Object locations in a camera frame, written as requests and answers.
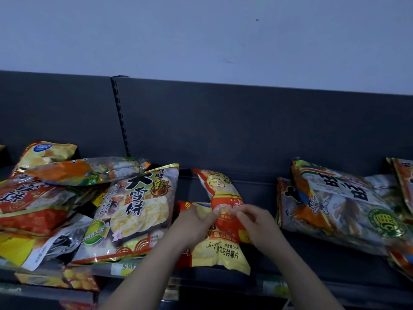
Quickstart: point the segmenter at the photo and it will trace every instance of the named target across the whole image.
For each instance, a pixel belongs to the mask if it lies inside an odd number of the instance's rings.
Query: white wall
[[[1,0],[0,69],[413,94],[413,0]]]

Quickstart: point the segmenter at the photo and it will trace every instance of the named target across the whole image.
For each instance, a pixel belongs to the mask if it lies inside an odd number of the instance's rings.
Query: price tag
[[[266,295],[288,298],[290,290],[285,281],[263,281],[262,291]]]
[[[124,263],[113,263],[111,265],[110,273],[111,275],[127,277],[136,268],[140,261],[141,259]]]

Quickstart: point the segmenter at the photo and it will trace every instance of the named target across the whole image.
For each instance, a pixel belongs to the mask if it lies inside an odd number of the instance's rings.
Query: snack bag
[[[412,233],[363,179],[302,160],[292,173],[305,204],[293,212],[297,219],[328,235],[413,252]]]
[[[96,211],[72,263],[144,255],[172,221],[179,164],[115,183]]]
[[[389,264],[413,281],[413,255],[390,251]]]
[[[196,207],[200,218],[212,211],[210,203],[189,203],[178,201],[179,212]],[[186,250],[177,263],[177,267],[201,267],[223,265],[228,270],[238,270],[246,275],[251,272],[250,265],[240,249],[240,245],[231,235],[211,226],[208,237],[192,249]]]
[[[387,158],[393,166],[403,192],[404,202],[410,213],[413,213],[413,161]]]
[[[374,191],[386,201],[393,212],[406,224],[413,224],[413,215],[407,208],[403,193],[393,174],[378,174],[364,177]]]
[[[252,243],[247,230],[237,219],[230,215],[230,208],[244,204],[239,192],[225,175],[209,170],[194,168],[201,183],[211,199],[211,208],[219,209],[219,218],[215,225],[220,231],[232,235],[238,242]]]
[[[66,202],[75,192],[40,180],[0,187],[0,228],[36,235],[49,234],[63,223],[71,209]]]
[[[276,220],[282,229],[307,234],[317,239],[364,251],[371,255],[388,255],[384,247],[377,247],[359,239],[345,238],[341,234],[328,235],[323,229],[314,227],[305,220],[297,219],[293,213],[305,207],[305,205],[302,203],[298,189],[289,179],[277,178],[277,207]]]
[[[77,269],[80,268],[66,267],[61,275],[29,274],[20,271],[14,275],[22,284],[99,291],[95,277],[84,270]]]
[[[18,172],[24,173],[29,167],[66,161],[74,155],[76,148],[77,146],[71,143],[61,144],[49,143],[47,141],[32,143],[26,147],[10,177],[13,177]]]
[[[103,157],[36,166],[27,169],[26,174],[54,185],[88,186],[141,175],[148,166],[144,159]]]
[[[47,260],[74,251],[82,241],[92,219],[77,214],[64,227],[49,236],[0,231],[0,256],[15,266],[34,271]]]

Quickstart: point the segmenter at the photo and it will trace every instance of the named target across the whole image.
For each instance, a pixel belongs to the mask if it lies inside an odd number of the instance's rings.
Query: rice cracker bag
[[[10,177],[13,177],[18,172],[24,173],[29,167],[66,161],[74,155],[76,148],[77,146],[71,143],[61,144],[36,141],[26,147]]]
[[[404,202],[410,213],[413,213],[413,161],[391,158],[387,159],[393,166],[403,192]]]
[[[179,212],[189,207],[196,207],[200,218],[212,211],[210,203],[189,203],[178,201]],[[238,270],[246,275],[251,272],[250,265],[234,237],[211,226],[208,236],[192,249],[186,250],[180,257],[177,268],[223,265],[228,270]]]
[[[219,209],[219,218],[215,223],[216,227],[220,231],[232,235],[238,242],[252,243],[244,225],[236,216],[230,214],[230,209],[243,205],[244,200],[229,178],[224,174],[209,170],[194,168],[194,172],[208,192],[212,210]]]
[[[150,164],[132,157],[98,157],[32,167],[26,174],[53,185],[88,186],[142,175]]]
[[[172,221],[179,164],[116,182],[103,198],[72,263],[144,255]]]
[[[329,241],[336,245],[346,246],[361,250],[371,255],[388,255],[384,247],[378,247],[360,239],[344,237],[342,234],[328,235],[323,229],[314,227],[305,220],[300,220],[294,213],[305,207],[300,193],[293,183],[287,178],[277,178],[277,216],[278,225],[290,232],[299,232],[317,239]]]
[[[47,235],[63,223],[71,206],[66,202],[76,194],[64,187],[40,180],[0,187],[0,228]]]
[[[292,173],[305,205],[293,212],[297,219],[349,241],[413,252],[412,233],[363,179],[302,160]]]

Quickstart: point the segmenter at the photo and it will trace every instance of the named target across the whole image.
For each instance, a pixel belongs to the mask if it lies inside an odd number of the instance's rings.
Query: yellow chip bag
[[[74,155],[76,148],[77,146],[71,143],[36,141],[26,147],[10,177],[18,172],[24,172],[29,167],[69,160]]]
[[[185,211],[191,206],[197,208],[200,218],[212,211],[210,203],[178,201],[179,212]],[[215,225],[210,227],[208,237],[205,240],[181,255],[176,267],[211,267],[214,265],[223,265],[228,270],[238,270],[246,275],[251,272],[251,267],[245,259],[239,243],[233,236],[220,231]]]

